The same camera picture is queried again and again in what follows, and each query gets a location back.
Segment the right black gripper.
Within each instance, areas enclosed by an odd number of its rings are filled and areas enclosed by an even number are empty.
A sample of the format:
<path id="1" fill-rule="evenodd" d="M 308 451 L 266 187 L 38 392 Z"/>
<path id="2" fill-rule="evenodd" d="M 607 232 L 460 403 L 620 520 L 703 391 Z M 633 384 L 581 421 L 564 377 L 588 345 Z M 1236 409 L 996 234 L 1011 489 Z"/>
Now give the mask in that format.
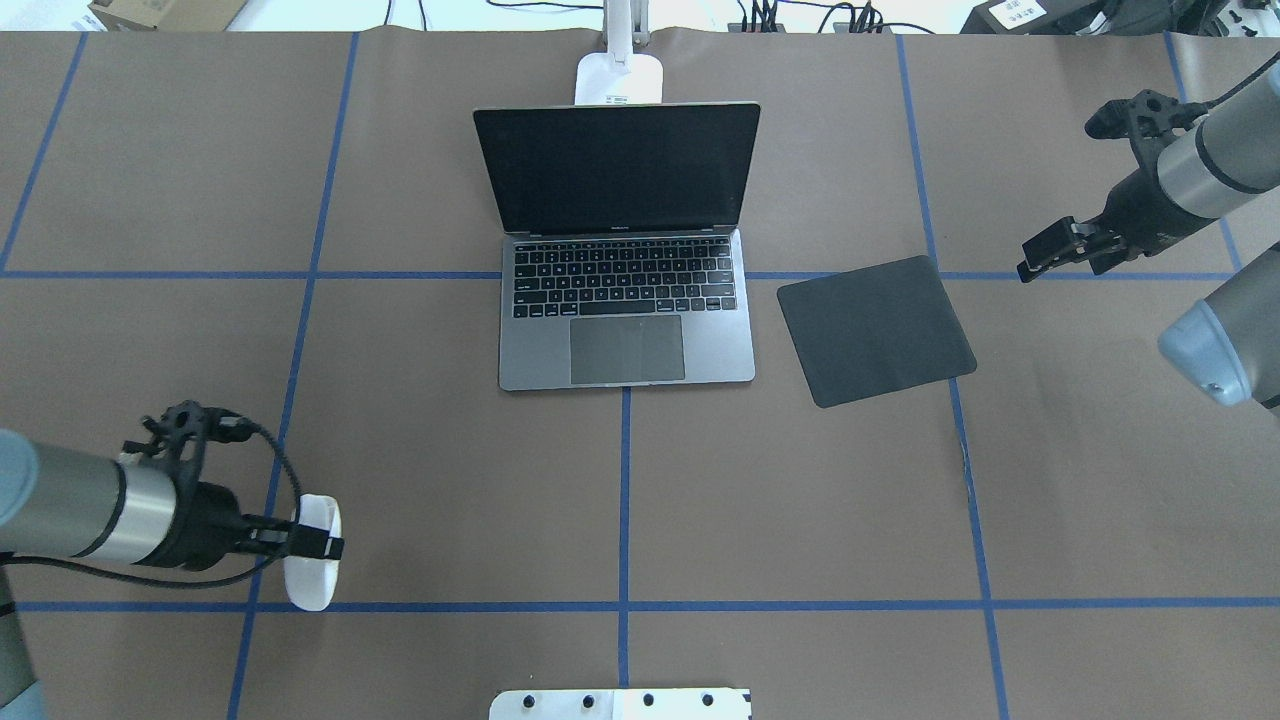
<path id="1" fill-rule="evenodd" d="M 1111 188 L 1102 213 L 1091 222 L 1064 217 L 1028 240 L 1018 277 L 1028 284 L 1052 268 L 1085 263 L 1100 233 L 1107 251 L 1091 259 L 1097 275 L 1138 256 L 1157 255 L 1199 229 L 1201 218 L 1170 200 L 1153 173 L 1134 170 Z"/>

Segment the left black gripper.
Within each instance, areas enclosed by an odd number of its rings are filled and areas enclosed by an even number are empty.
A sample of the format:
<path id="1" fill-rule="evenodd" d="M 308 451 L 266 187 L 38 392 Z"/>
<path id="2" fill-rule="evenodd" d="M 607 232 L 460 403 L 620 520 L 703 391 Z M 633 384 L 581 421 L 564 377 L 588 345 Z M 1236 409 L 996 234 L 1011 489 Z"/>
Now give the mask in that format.
<path id="1" fill-rule="evenodd" d="M 248 539 L 251 533 L 262 532 L 308 533 L 323 528 L 288 518 L 243 515 L 230 489 L 198 482 L 192 496 L 179 503 L 170 532 L 155 550 L 155 566 L 207 570 L 237 552 L 238 544 L 241 553 L 265 559 L 340 561 L 346 550 L 346 539 L 334 536 L 293 536 L 282 542 Z"/>

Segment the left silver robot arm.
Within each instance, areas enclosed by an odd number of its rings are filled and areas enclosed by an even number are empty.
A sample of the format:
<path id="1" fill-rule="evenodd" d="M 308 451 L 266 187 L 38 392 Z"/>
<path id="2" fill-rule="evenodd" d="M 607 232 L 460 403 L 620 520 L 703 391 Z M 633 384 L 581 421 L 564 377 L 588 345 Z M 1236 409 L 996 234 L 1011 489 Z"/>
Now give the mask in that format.
<path id="1" fill-rule="evenodd" d="M 228 555 L 255 571 L 283 562 L 291 602 L 324 610 L 346 550 L 333 497 L 297 493 L 289 519 L 241 510 L 201 480 L 204 455 L 161 462 L 143 450 L 108 459 L 1 433 L 3 566 L 40 565 L 138 583 L 129 568 L 202 571 Z"/>

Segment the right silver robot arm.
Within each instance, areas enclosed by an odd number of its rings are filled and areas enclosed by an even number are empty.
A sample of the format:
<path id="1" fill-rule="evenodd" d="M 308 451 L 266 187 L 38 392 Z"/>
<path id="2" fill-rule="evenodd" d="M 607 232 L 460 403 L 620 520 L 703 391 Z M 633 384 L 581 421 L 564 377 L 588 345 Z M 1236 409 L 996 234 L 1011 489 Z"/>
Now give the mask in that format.
<path id="1" fill-rule="evenodd" d="M 1096 275 L 1156 256 L 1279 182 L 1277 59 L 1203 102 L 1144 90 L 1106 102 L 1085 122 L 1092 138 L 1129 143 L 1135 169 L 1091 219 L 1064 217 L 1021 247 L 1019 279 L 1084 263 Z M 1162 356 L 1222 406 L 1252 401 L 1277 411 L 1277 246 L 1242 265 L 1157 340 Z"/>

